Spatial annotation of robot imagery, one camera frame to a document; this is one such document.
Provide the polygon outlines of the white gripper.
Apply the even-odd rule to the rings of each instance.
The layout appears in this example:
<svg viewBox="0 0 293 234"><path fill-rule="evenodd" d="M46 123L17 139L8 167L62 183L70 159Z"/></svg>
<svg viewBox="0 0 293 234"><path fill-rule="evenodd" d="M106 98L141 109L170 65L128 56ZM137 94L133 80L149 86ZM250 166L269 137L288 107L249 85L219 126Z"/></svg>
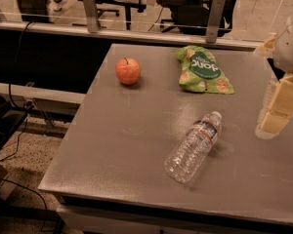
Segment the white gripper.
<svg viewBox="0 0 293 234"><path fill-rule="evenodd" d="M272 58L276 68L288 72L280 80L270 80L259 114L259 134L278 135L293 118L293 13L253 54Z"/></svg>

